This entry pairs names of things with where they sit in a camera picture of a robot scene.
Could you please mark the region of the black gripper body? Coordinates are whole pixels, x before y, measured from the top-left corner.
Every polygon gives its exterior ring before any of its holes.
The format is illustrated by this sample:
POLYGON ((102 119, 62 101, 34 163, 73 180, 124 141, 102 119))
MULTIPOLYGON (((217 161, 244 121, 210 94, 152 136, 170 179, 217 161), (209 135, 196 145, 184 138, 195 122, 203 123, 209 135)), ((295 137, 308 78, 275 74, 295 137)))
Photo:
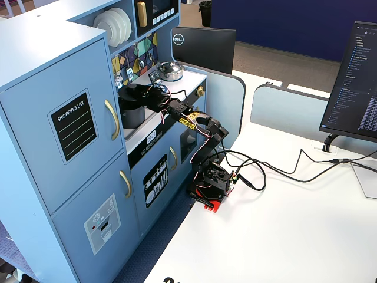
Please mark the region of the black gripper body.
POLYGON ((165 92, 161 87, 147 87, 147 108, 152 111, 163 111, 171 100, 171 95, 165 92))

